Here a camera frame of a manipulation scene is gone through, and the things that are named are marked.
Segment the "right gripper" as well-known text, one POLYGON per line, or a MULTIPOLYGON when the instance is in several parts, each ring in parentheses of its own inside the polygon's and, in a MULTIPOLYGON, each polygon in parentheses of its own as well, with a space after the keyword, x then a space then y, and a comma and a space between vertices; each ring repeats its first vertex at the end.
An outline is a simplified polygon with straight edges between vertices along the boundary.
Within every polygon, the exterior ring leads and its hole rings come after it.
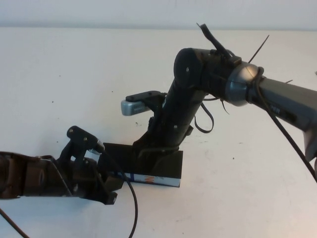
MULTIPOLYGON (((137 150, 145 148, 178 147, 190 133, 193 116, 152 116, 147 131, 133 143, 137 150)), ((149 175, 159 177, 176 177, 177 166, 175 153, 177 149, 155 153, 155 163, 149 175)))

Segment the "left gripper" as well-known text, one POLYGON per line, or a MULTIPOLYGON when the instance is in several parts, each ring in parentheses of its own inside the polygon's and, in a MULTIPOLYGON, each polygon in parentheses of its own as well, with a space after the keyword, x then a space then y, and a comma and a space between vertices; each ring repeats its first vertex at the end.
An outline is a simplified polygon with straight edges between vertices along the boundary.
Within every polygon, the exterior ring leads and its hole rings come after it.
POLYGON ((124 180, 113 174, 103 175, 97 162, 85 157, 86 149, 78 146, 65 146, 54 163, 73 197, 113 205, 117 199, 115 191, 122 188, 124 180))

